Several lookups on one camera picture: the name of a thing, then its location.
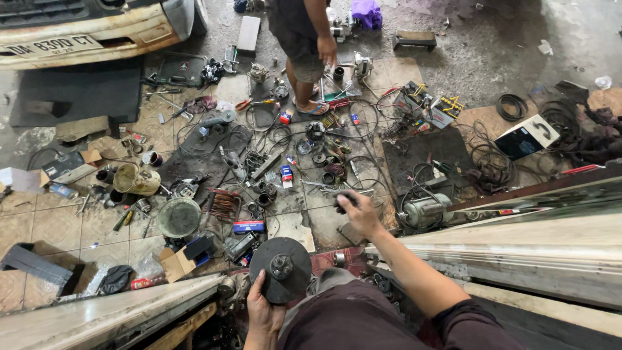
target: man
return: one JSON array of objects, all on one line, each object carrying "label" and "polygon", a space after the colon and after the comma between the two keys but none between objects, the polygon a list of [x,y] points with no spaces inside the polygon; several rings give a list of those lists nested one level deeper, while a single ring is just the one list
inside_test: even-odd
[{"label": "man", "polygon": [[268,0],[266,9],[272,34],[287,55],[286,72],[300,113],[322,115],[328,104],[312,101],[320,88],[326,64],[337,62],[337,43],[330,33],[326,7],[330,0]]},{"label": "man", "polygon": [[[353,227],[380,251],[408,297],[431,318],[445,349],[524,349],[458,285],[419,259],[385,230],[371,200],[354,191],[337,196]],[[317,294],[291,310],[261,294],[262,271],[248,295],[245,350],[430,349],[398,317],[384,294],[347,270],[329,268]]]}]

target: purple plastic bag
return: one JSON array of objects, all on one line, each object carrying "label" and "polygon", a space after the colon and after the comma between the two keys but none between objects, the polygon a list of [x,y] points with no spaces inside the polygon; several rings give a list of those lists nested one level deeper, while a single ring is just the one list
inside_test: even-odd
[{"label": "purple plastic bag", "polygon": [[352,0],[352,17],[360,19],[364,29],[378,31],[383,27],[383,14],[375,0]]}]

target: white car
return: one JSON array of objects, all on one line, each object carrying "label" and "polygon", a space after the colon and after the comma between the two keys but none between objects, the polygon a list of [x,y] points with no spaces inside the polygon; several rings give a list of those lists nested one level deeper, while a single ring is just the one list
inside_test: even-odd
[{"label": "white car", "polygon": [[203,0],[0,1],[0,69],[145,54],[207,33]]}]

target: forearm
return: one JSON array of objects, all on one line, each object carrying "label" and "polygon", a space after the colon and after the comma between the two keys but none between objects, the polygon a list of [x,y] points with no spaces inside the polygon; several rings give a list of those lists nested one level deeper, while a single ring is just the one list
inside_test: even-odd
[{"label": "forearm", "polygon": [[275,350],[279,333],[263,332],[251,327],[246,336],[244,350]]},{"label": "forearm", "polygon": [[326,0],[304,0],[307,14],[319,37],[330,37],[330,24],[326,16]]},{"label": "forearm", "polygon": [[462,288],[426,264],[384,228],[375,230],[369,240],[404,285],[406,294],[427,317],[434,317],[470,298]]}]

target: black circular plate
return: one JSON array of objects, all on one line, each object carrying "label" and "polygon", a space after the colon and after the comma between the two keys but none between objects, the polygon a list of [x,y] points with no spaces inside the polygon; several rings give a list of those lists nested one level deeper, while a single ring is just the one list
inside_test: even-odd
[{"label": "black circular plate", "polygon": [[[277,254],[289,254],[294,271],[285,280],[276,280],[270,275],[270,262]],[[266,281],[261,293],[272,304],[284,304],[305,295],[311,279],[311,258],[305,247],[289,237],[275,237],[259,246],[251,259],[251,283],[262,268],[266,269]]]}]

